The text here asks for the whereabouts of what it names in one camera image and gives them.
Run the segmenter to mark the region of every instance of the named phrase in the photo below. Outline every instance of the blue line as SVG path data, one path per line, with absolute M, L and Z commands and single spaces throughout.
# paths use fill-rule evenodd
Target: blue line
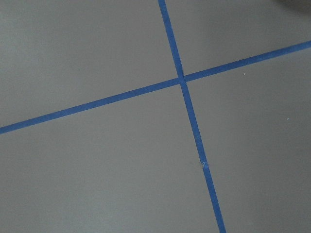
M 279 57 L 282 55 L 286 55 L 288 53 L 292 53 L 292 52 L 296 52 L 299 50 L 304 50 L 304 49 L 308 49 L 311 48 L 311 41 L 307 41 L 304 43 L 300 43 L 300 44 L 296 44 L 296 45 L 292 45 L 286 48 L 282 48 L 279 50 L 274 50 L 271 52 L 267 52 L 267 53 L 263 53 L 257 56 L 253 56 L 253 57 L 249 57 L 249 58 L 245 58 L 239 61 L 235 61 L 235 62 L 231 62 L 225 65 L 221 65 L 218 67 L 214 67 L 214 68 L 210 68 L 210 69 L 206 69 L 206 70 L 202 70 L 193 74 L 188 74 L 185 75 L 185 80 L 187 82 L 195 80 L 195 79 L 200 79 L 206 76 L 210 76 L 213 74 L 218 74 L 224 71 L 228 71 L 231 69 L 235 69 L 235 68 L 239 68 L 239 67 L 243 67 L 246 65 L 250 65 L 256 62 L 261 62 L 264 60 L 268 60 L 271 58 L 275 58 L 275 57 Z
M 213 179 L 208 167 L 208 163 L 207 163 L 207 158 L 205 155 L 205 151 L 204 151 L 204 147 L 203 147 L 203 142 L 201 139 L 201 134 L 200 134 L 200 130 L 199 130 L 199 126 L 195 117 L 195 113 L 194 113 L 194 109 L 193 109 L 193 105 L 191 102 L 191 97 L 190 97 L 190 93 L 187 87 L 187 83 L 185 81 L 184 78 L 184 73 L 183 73 L 183 69 L 182 69 L 182 64 L 181 64 L 181 60 L 179 57 L 179 53 L 178 53 L 178 49 L 177 49 L 177 44 L 176 44 L 176 40 L 174 37 L 174 33 L 173 33 L 173 29 L 172 29 L 172 25 L 171 25 L 171 21 L 170 21 L 170 17 L 166 8 L 166 4 L 165 4 L 165 0 L 158 0 L 159 2 L 159 6 L 161 9 L 161 14 L 162 14 L 162 18 L 163 18 L 163 22 L 164 22 L 164 26 L 165 26 L 165 30 L 167 33 L 167 37 L 169 40 L 169 44 L 171 47 L 171 51 L 172 51 L 172 55 L 173 55 L 173 59 L 174 59 L 174 63 L 175 63 L 175 67 L 176 67 L 176 71 L 178 74 L 178 78 L 179 78 L 179 82 L 180 82 L 180 87 L 183 93 L 183 97 L 184 97 L 184 101 L 186 104 L 186 109 L 188 112 L 188 117 L 190 120 L 190 124 L 191 124 L 191 128 L 192 128 L 192 132 L 193 132 L 193 136 L 194 136 L 194 140 L 195 140 L 195 144 L 199 153 L 199 157 L 200 157 L 200 161 L 202 163 L 203 166 L 203 173 L 205 176 L 205 180 L 207 183 L 207 188 L 209 191 L 209 195 L 210 195 L 210 199 L 213 205 L 213 209 L 214 209 L 214 213 L 215 213 L 215 217 L 216 217 L 216 221 L 217 221 L 217 225 L 218 225 L 218 229 L 220 233 L 225 233 L 225 224 L 223 221 L 223 217 L 222 217 L 222 213 L 219 207 L 219 203 L 218 203 L 218 199 L 217 199 L 217 195 L 216 195 L 216 191 L 215 191 L 215 187 L 214 187 L 214 183 L 213 183 Z
M 114 103 L 120 100 L 125 100 L 131 97 L 135 97 L 135 96 L 139 96 L 139 95 L 143 95 L 149 92 L 153 92 L 153 91 L 157 91 L 163 88 L 167 88 L 170 86 L 175 86 L 179 84 L 179 80 L 176 79 L 171 79 L 171 80 L 167 80 L 161 83 L 157 83 L 157 84 L 153 84 L 150 86 L 146 86 L 146 87 L 142 87 L 133 91 L 128 91 L 128 92 L 124 92 L 115 96 L 110 96 L 101 100 L 96 100 L 93 102 L 89 102 L 89 103 L 85 103 L 85 104 L 81 104 L 79 106 L 75 106 L 72 108 L 68 108 L 68 109 L 64 109 L 58 112 L 54 112 L 54 113 L 50 113 L 50 114 L 46 114 L 43 116 L 38 116 L 29 120 L 25 120 L 22 122 L 18 122 L 12 125 L 8 125 L 8 126 L 3 126 L 0 128 L 0 134 L 3 133 L 7 133 L 10 131 L 14 131 L 14 130 L 18 130 L 18 129 L 22 129 L 28 126 L 32 126 L 32 125 L 36 125 L 45 121 L 49 121 L 49 120 L 53 120 L 53 119 L 57 119 L 60 117 L 64 117 L 64 116 L 68 116 L 71 114 L 75 114 L 78 112 L 82 112 L 88 109 L 92 109 L 92 108 L 97 108 L 106 104 L 110 104 L 110 103 Z

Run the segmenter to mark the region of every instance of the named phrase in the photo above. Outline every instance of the gray tile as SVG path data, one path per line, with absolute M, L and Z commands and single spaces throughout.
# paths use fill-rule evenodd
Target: gray tile
M 157 1 L 0 9 L 0 126 L 176 77 Z
M 0 135 L 3 232 L 216 233 L 178 86 Z
M 167 0 L 185 73 L 311 40 L 310 1 L 281 2 Z
M 228 232 L 311 231 L 311 50 L 188 83 Z

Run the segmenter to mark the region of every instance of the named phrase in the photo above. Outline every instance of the gray floor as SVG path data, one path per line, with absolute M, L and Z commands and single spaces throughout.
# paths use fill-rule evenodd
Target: gray floor
M 311 40 L 288 5 L 167 0 L 185 74 Z M 0 54 L 0 127 L 177 76 L 156 0 L 0 0 Z M 311 232 L 310 61 L 188 82 L 228 233 Z M 0 232 L 219 232 L 180 87 L 1 134 Z

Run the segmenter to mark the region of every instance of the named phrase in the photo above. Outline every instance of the gray surface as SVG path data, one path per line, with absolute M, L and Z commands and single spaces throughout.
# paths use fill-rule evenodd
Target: gray surface
M 176 78 L 155 0 L 0 0 L 0 126 Z
M 0 135 L 3 233 L 216 233 L 178 86 Z
M 295 4 L 167 0 L 185 74 L 309 41 L 311 14 L 298 11 L 301 7 Z
M 188 83 L 230 233 L 311 232 L 311 49 Z

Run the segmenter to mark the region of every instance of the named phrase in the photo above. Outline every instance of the blue tape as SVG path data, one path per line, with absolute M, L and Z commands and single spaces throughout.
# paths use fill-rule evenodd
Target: blue tape
M 75 106 L 72 108 L 68 108 L 68 109 L 64 109 L 58 112 L 54 112 L 54 113 L 50 113 L 50 114 L 46 114 L 43 116 L 39 116 L 39 117 L 35 117 L 29 120 L 25 120 L 22 122 L 18 122 L 12 125 L 8 125 L 8 126 L 4 126 L 0 128 L 0 134 L 2 133 L 7 133 L 10 131 L 14 131 L 14 130 L 18 130 L 18 129 L 22 129 L 28 126 L 32 126 L 32 125 L 36 125 L 45 121 L 49 121 L 49 120 L 53 120 L 53 119 L 57 119 L 60 117 L 64 117 L 64 116 L 68 116 L 71 114 L 75 114 L 78 112 L 82 112 L 88 109 L 92 109 L 92 108 L 97 108 L 106 104 L 110 104 L 110 103 L 114 103 L 120 100 L 125 100 L 131 97 L 135 97 L 135 96 L 139 96 L 139 95 L 143 95 L 149 92 L 153 92 L 153 91 L 157 91 L 163 88 L 167 88 L 170 86 L 175 86 L 179 84 L 179 80 L 176 79 L 171 79 L 168 81 L 164 81 L 161 83 L 157 83 L 157 84 L 153 84 L 150 86 L 146 86 L 146 87 L 142 87 L 133 91 L 128 91 L 128 92 L 124 92 L 115 96 L 110 96 L 101 100 L 96 100 L 93 102 L 89 102 L 89 103 L 85 103 L 85 104 L 81 104 L 79 106 Z
M 275 58 L 275 57 L 279 57 L 282 55 L 286 55 L 288 53 L 292 53 L 292 52 L 296 52 L 296 51 L 300 51 L 300 50 L 304 50 L 304 49 L 308 49 L 311 48 L 311 41 L 307 41 L 304 43 L 300 43 L 300 44 L 296 44 L 296 45 L 292 45 L 286 48 L 282 48 L 279 50 L 274 50 L 271 52 L 266 52 L 257 56 L 253 56 L 253 57 L 249 57 L 249 58 L 245 58 L 239 61 L 235 61 L 235 62 L 231 62 L 225 65 L 221 65 L 218 67 L 214 67 L 211 69 L 206 69 L 206 70 L 202 70 L 193 74 L 188 74 L 185 75 L 185 80 L 188 81 L 192 81 L 195 79 L 200 79 L 206 76 L 210 76 L 213 74 L 218 74 L 224 71 L 228 71 L 231 69 L 235 69 L 235 68 L 239 68 L 239 67 L 243 67 L 246 65 L 250 65 L 256 62 L 261 62 L 264 60 L 268 60 L 271 58 Z
M 172 51 L 172 55 L 173 55 L 173 59 L 174 59 L 174 63 L 175 63 L 175 67 L 176 67 L 176 71 L 178 74 L 178 78 L 179 78 L 179 82 L 180 82 L 180 86 L 181 86 L 181 90 L 183 93 L 183 97 L 184 97 L 184 101 L 185 101 L 185 105 L 186 105 L 186 109 L 188 112 L 188 117 L 190 120 L 190 124 L 191 124 L 191 128 L 192 128 L 192 132 L 193 132 L 193 136 L 194 136 L 194 140 L 195 140 L 195 144 L 199 153 L 199 158 L 200 161 L 203 165 L 203 172 L 204 172 L 204 176 L 205 176 L 205 180 L 207 183 L 207 188 L 209 191 L 209 195 L 210 195 L 210 199 L 212 202 L 212 206 L 214 209 L 214 213 L 215 213 L 215 217 L 216 217 L 216 221 L 217 221 L 217 225 L 219 228 L 219 232 L 220 233 L 225 233 L 225 224 L 223 221 L 223 217 L 222 217 L 222 213 L 219 207 L 219 203 L 218 203 L 218 199 L 217 199 L 217 195 L 216 195 L 216 191 L 215 191 L 215 187 L 214 187 L 214 183 L 213 183 L 213 179 L 208 167 L 208 163 L 207 163 L 207 158 L 205 155 L 205 151 L 204 151 L 204 147 L 203 147 L 203 142 L 201 139 L 201 134 L 200 134 L 200 130 L 199 130 L 199 126 L 195 117 L 195 113 L 194 113 L 194 109 L 193 109 L 193 105 L 191 102 L 191 97 L 190 97 L 190 93 L 187 87 L 187 83 L 186 80 L 184 78 L 184 73 L 183 73 L 183 68 L 182 68 L 182 64 L 181 64 L 181 60 L 179 57 L 179 53 L 178 53 L 178 49 L 177 49 L 177 44 L 176 44 L 176 40 L 174 37 L 174 33 L 173 33 L 173 29 L 172 29 L 172 25 L 171 25 L 171 21 L 170 21 L 170 17 L 167 11 L 167 7 L 165 4 L 165 0 L 158 0 L 160 9 L 161 9 L 161 14 L 162 14 L 162 18 L 163 18 L 163 22 L 164 22 L 164 26 L 165 26 L 165 30 L 167 33 L 167 37 L 169 40 L 169 44 L 171 47 L 171 51 Z

